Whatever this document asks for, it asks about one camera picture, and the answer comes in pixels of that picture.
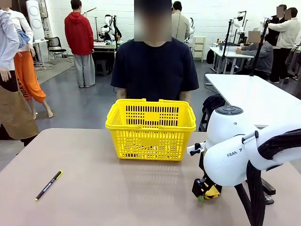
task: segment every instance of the green object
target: green object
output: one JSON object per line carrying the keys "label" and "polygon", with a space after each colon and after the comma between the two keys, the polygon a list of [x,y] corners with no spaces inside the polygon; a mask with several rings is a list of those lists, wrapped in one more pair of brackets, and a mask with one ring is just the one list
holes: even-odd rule
{"label": "green object", "polygon": [[200,200],[201,202],[203,202],[203,201],[204,201],[204,196],[200,196],[200,197],[198,198],[198,200]]}

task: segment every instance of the red hood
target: red hood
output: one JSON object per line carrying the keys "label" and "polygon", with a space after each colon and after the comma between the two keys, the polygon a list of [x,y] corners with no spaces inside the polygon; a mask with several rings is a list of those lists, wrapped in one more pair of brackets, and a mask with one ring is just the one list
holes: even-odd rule
{"label": "red hood", "polygon": [[82,20],[83,16],[78,12],[72,12],[68,15],[68,17],[73,23],[79,23]]}

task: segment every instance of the basket rim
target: basket rim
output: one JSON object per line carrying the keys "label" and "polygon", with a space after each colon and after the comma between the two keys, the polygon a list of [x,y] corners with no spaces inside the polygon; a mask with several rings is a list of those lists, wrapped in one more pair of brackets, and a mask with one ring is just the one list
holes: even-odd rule
{"label": "basket rim", "polygon": [[116,111],[117,107],[118,107],[118,103],[120,102],[147,102],[146,99],[119,99],[117,100],[112,107],[110,108],[110,111],[107,115],[107,120],[105,122],[105,126],[106,128],[110,129],[110,130],[139,130],[139,131],[160,131],[160,130],[164,130],[164,131],[175,131],[177,130],[178,132],[193,132],[196,129],[196,117],[194,115],[194,112],[192,110],[192,107],[189,105],[188,102],[186,101],[180,101],[180,100],[163,100],[160,99],[159,101],[148,101],[148,103],[181,103],[181,104],[185,104],[188,108],[188,113],[189,113],[189,117],[192,121],[192,126],[160,126],[158,128],[143,128],[142,126],[139,125],[112,125],[109,124],[109,118],[110,116]]}

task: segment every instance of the drawer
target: drawer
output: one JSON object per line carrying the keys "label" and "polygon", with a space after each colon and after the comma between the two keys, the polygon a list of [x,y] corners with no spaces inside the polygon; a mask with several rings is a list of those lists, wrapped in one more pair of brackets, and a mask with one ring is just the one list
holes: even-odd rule
{"label": "drawer", "polygon": [[194,43],[204,43],[204,37],[194,37]]}
{"label": "drawer", "polygon": [[193,52],[193,57],[195,57],[195,58],[203,58],[203,51],[200,51],[200,52],[194,51]]}
{"label": "drawer", "polygon": [[204,47],[203,45],[195,45],[195,46],[194,46],[194,50],[195,50],[195,51],[202,51],[202,50],[203,50],[203,47]]}

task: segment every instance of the orange pants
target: orange pants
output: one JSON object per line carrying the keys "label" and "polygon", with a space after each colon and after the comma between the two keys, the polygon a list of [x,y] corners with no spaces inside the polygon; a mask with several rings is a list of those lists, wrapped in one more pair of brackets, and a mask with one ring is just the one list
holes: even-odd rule
{"label": "orange pants", "polygon": [[46,94],[39,85],[30,51],[17,53],[14,62],[19,88],[23,97],[27,100],[33,97],[39,103],[43,103]]}

